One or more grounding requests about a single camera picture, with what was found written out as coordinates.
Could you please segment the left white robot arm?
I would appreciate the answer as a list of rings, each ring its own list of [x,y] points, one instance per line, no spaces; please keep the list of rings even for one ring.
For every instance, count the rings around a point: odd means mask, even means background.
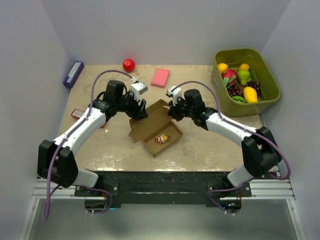
[[[99,196],[104,190],[99,175],[79,169],[75,155],[86,140],[118,112],[137,121],[148,117],[146,100],[140,98],[148,86],[135,81],[127,92],[125,89],[123,82],[110,80],[106,90],[93,100],[76,123],[54,140],[44,140],[38,148],[37,175],[64,188],[84,186],[92,196]]]

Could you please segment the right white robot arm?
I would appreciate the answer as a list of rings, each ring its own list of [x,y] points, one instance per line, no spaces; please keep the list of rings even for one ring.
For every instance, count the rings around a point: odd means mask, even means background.
[[[219,114],[216,109],[205,105],[197,89],[182,93],[179,87],[172,86],[166,95],[172,98],[168,115],[176,121],[191,118],[196,126],[217,133],[241,147],[243,165],[230,172],[222,185],[227,196],[235,196],[241,190],[241,185],[265,175],[281,161],[268,128],[249,127]]]

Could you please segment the brown cardboard box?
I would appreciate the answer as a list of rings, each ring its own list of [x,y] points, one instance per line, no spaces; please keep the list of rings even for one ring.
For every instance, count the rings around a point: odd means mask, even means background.
[[[183,132],[168,115],[169,104],[160,99],[146,108],[148,118],[142,120],[131,119],[129,121],[131,131],[129,137],[134,143],[142,141],[153,157],[172,146],[183,136]],[[166,143],[155,142],[159,135],[170,135],[171,139]]]

